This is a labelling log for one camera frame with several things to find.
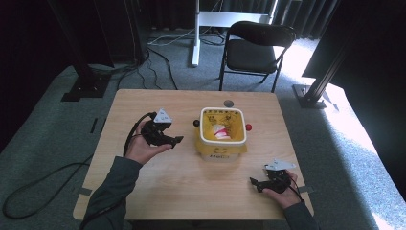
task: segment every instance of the person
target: person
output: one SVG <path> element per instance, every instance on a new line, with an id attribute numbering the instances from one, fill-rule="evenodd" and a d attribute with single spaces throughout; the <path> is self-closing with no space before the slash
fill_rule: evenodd
<path id="1" fill-rule="evenodd" d="M 170 144 L 150 146 L 140 134 L 145 122 L 138 125 L 124 157 L 116 156 L 109 174 L 90 197 L 79 229 L 123 229 L 126 213 L 125 199 L 134 190 L 140 169 L 159 153 L 172 148 Z M 294 181 L 297 175 L 288 172 Z M 286 189 L 282 194 L 264 189 L 263 193 L 276 200 L 284 209 L 292 230 L 319 229 L 315 219 L 298 196 Z"/>

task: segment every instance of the red knob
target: red knob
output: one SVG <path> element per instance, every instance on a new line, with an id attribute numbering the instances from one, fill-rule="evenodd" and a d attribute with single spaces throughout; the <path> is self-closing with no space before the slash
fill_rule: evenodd
<path id="1" fill-rule="evenodd" d="M 251 124 L 247 124 L 245 125 L 245 129 L 247 129 L 247 131 L 251 131 L 251 129 L 253 129 L 253 126 L 251 126 Z"/>

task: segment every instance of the carpeted floor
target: carpeted floor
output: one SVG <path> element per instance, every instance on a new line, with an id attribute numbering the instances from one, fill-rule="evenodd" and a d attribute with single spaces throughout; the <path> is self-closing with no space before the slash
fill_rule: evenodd
<path id="1" fill-rule="evenodd" d="M 155 32 L 153 36 L 185 34 L 185 31 Z M 218 38 L 205 37 L 217 42 Z M 174 82 L 181 90 L 217 90 L 222 46 L 202 43 L 199 66 L 191 67 L 192 40 L 182 39 L 149 48 L 165 56 Z M 364 128 L 351 109 L 345 92 L 330 85 L 326 109 L 300 108 L 292 90 L 293 84 L 311 84 L 301 78 L 317 41 L 295 41 L 282 68 L 276 94 L 307 185 L 315 218 L 322 229 L 406 229 L 406 205 L 386 173 Z M 94 68 L 109 68 L 92 65 Z M 0 200 L 16 189 L 73 162 L 82 162 L 98 144 L 104 121 L 117 88 L 175 89 L 166 62 L 155 53 L 138 70 L 115 74 L 103 98 L 61 102 L 77 74 L 72 67 L 56 76 L 23 127 L 0 154 Z M 226 91 L 269 92 L 272 79 L 244 76 L 226 77 Z M 40 208 L 64 183 L 75 167 L 50 176 L 43 182 L 12 197 L 8 210 L 13 216 L 24 216 Z M 78 190 L 86 175 L 82 168 L 60 194 L 40 212 L 29 218 L 0 218 L 0 229 L 78 229 L 79 220 L 72 213 Z M 221 222 L 219 229 L 230 229 L 234 222 Z M 285 221 L 245 221 L 239 229 L 288 229 Z M 211 224 L 190 228 L 214 229 Z"/>

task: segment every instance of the yellow container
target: yellow container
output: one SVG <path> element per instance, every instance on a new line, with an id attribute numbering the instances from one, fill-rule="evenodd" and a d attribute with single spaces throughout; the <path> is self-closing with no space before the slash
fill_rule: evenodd
<path id="1" fill-rule="evenodd" d="M 236 108 L 206 107 L 195 130 L 195 146 L 204 160 L 232 162 L 247 151 L 244 115 Z"/>

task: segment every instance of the gray sleeve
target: gray sleeve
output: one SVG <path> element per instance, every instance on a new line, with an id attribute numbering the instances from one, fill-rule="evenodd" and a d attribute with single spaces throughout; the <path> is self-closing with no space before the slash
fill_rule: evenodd
<path id="1" fill-rule="evenodd" d="M 287 223 L 292 230 L 318 230 L 314 217 L 310 214 L 303 202 L 294 204 L 284 210 Z"/>
<path id="2" fill-rule="evenodd" d="M 116 156 L 110 173 L 90 197 L 83 229 L 123 229 L 125 199 L 134 190 L 142 167 L 136 161 Z"/>

